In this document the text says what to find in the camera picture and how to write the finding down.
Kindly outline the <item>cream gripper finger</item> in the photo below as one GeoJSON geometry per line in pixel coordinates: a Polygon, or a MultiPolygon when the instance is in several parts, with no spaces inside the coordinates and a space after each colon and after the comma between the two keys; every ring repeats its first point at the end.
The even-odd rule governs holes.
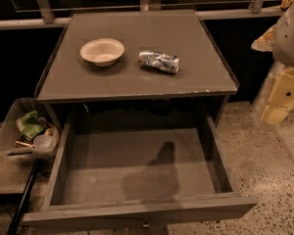
{"type": "Polygon", "coordinates": [[[261,121],[268,125],[279,125],[293,109],[294,68],[290,68],[277,76],[261,115],[261,121]]]}
{"type": "Polygon", "coordinates": [[[263,35],[254,40],[251,45],[251,48],[255,51],[271,52],[275,28],[276,25],[274,24],[263,35]]]}

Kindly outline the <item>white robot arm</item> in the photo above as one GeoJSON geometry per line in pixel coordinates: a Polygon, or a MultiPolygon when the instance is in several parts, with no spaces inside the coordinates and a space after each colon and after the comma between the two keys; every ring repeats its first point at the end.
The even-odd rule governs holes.
{"type": "Polygon", "coordinates": [[[268,125],[282,123],[294,109],[294,0],[282,0],[281,8],[284,14],[277,23],[251,45],[253,50],[272,52],[273,58],[284,65],[261,114],[261,121],[268,125]]]}

